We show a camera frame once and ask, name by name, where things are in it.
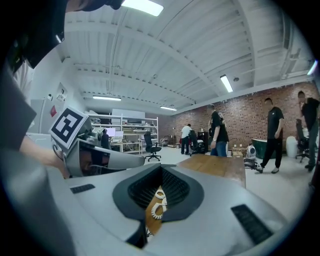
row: red brick wall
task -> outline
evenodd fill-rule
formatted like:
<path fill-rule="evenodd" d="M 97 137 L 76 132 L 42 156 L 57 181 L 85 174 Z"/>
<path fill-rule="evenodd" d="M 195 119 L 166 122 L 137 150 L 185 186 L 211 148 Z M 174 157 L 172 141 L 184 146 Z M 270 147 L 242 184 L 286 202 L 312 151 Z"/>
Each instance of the red brick wall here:
<path fill-rule="evenodd" d="M 248 145 L 251 138 L 267 139 L 267 113 L 264 100 L 271 98 L 273 105 L 279 107 L 284 115 L 283 142 L 289 136 L 296 136 L 296 119 L 299 117 L 298 92 L 304 91 L 307 97 L 319 99 L 319 92 L 313 83 L 298 83 L 280 88 L 244 95 L 227 102 L 217 102 L 217 111 L 223 114 L 229 136 L 229 147 L 234 144 Z M 146 114 L 146 117 L 156 117 L 156 114 Z M 181 137 L 181 129 L 187 124 L 196 131 L 208 130 L 210 114 L 207 107 L 199 107 L 173 116 L 159 116 L 159 138 L 165 135 Z"/>

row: wooden tabletop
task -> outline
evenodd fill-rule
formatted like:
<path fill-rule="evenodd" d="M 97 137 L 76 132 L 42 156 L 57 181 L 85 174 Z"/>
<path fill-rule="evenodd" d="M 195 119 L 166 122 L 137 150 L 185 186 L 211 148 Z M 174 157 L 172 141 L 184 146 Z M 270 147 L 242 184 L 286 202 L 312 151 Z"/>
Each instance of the wooden tabletop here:
<path fill-rule="evenodd" d="M 242 157 L 219 157 L 205 154 L 196 154 L 179 162 L 179 167 L 193 171 L 231 179 L 246 187 L 246 170 Z"/>
<path fill-rule="evenodd" d="M 239 183 L 244 188 L 246 187 L 246 170 L 243 158 L 195 154 L 190 158 L 178 163 L 177 166 L 196 172 L 228 178 Z M 151 209 L 155 203 L 161 202 L 162 200 L 154 196 L 145 210 L 146 226 L 153 235 L 155 235 L 161 228 L 162 221 L 154 219 L 151 216 Z M 157 215 L 162 214 L 162 207 L 159 207 L 155 213 Z"/>

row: black office chair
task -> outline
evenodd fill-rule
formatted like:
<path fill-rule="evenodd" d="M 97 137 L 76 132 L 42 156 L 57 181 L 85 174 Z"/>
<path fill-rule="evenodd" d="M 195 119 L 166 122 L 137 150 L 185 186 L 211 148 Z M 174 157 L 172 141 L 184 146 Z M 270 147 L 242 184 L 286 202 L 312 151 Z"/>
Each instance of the black office chair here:
<path fill-rule="evenodd" d="M 309 158 L 309 138 L 304 136 L 304 131 L 302 129 L 302 121 L 301 119 L 296 120 L 296 130 L 298 132 L 298 149 L 300 150 L 300 154 L 295 156 L 295 159 L 301 157 L 300 163 L 304 158 Z"/>
<path fill-rule="evenodd" d="M 192 152 L 190 153 L 190 157 L 195 154 L 206 153 L 204 142 L 198 142 L 197 135 L 194 130 L 191 130 L 189 132 L 189 138 L 191 140 L 190 148 L 192 149 Z"/>
<path fill-rule="evenodd" d="M 145 144 L 146 144 L 145 151 L 152 154 L 152 155 L 147 155 L 144 158 L 145 159 L 149 158 L 148 162 L 150 162 L 151 158 L 156 158 L 156 159 L 158 159 L 158 161 L 160 161 L 159 158 L 161 158 L 161 155 L 156 155 L 155 153 L 159 152 L 162 148 L 158 146 L 158 142 L 156 142 L 155 146 L 154 146 L 154 144 L 152 143 L 152 140 L 151 140 L 151 133 L 149 131 L 147 131 L 144 134 L 144 140 L 145 140 Z"/>

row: black and white fiducial marker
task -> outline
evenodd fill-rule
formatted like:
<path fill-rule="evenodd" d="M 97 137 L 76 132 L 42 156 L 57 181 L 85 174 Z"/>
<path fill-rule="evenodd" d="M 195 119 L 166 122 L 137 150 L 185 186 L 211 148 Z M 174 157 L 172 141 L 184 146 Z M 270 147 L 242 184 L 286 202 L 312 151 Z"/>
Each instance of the black and white fiducial marker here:
<path fill-rule="evenodd" d="M 64 148 L 69 149 L 88 116 L 72 107 L 67 107 L 52 124 L 50 135 Z"/>

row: green object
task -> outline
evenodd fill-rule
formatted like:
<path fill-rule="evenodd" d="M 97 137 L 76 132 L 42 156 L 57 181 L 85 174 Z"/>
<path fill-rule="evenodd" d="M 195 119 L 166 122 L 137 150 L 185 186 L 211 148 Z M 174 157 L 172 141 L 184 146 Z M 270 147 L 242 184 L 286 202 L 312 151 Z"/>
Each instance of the green object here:
<path fill-rule="evenodd" d="M 259 159 L 264 159 L 265 152 L 266 152 L 266 147 L 267 147 L 267 141 L 263 139 L 251 139 L 252 145 L 255 148 L 256 152 L 256 157 Z M 276 158 L 276 151 L 272 153 L 272 156 L 270 159 L 275 159 Z"/>

